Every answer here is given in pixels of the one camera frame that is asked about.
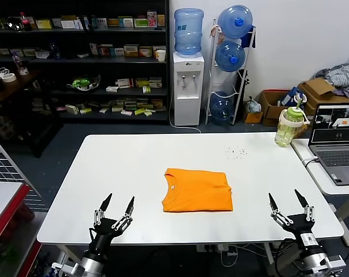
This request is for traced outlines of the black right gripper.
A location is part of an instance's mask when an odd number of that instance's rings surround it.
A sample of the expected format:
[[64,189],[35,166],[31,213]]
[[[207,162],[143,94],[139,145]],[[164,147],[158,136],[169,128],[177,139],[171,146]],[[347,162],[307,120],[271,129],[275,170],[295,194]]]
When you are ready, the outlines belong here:
[[294,235],[298,248],[300,250],[318,248],[319,244],[313,235],[312,228],[315,224],[314,206],[309,205],[303,195],[295,189],[295,194],[303,208],[303,214],[283,215],[271,195],[269,193],[269,205],[271,207],[270,216],[273,220],[284,227],[284,230]]

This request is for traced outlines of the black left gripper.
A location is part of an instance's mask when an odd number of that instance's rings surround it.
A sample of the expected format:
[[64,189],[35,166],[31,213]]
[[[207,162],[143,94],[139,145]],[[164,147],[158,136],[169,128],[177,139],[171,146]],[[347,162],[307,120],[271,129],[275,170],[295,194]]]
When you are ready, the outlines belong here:
[[119,220],[104,218],[112,194],[109,194],[103,200],[99,209],[94,211],[94,228],[90,228],[91,243],[89,244],[89,255],[91,257],[107,256],[112,240],[120,236],[123,231],[133,221],[133,205],[135,197],[133,196],[126,208],[125,214]]

